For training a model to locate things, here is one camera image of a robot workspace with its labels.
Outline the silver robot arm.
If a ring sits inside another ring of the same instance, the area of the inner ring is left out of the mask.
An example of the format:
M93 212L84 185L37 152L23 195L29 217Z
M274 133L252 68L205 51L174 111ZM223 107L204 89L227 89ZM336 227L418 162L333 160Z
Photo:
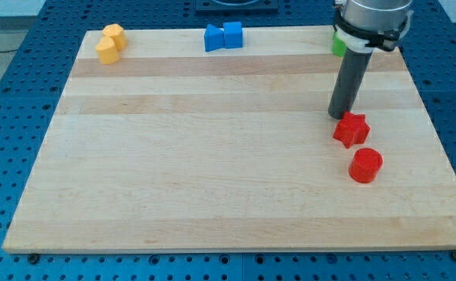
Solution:
M411 4L412 0L345 0L340 14L358 29L389 31L403 25Z

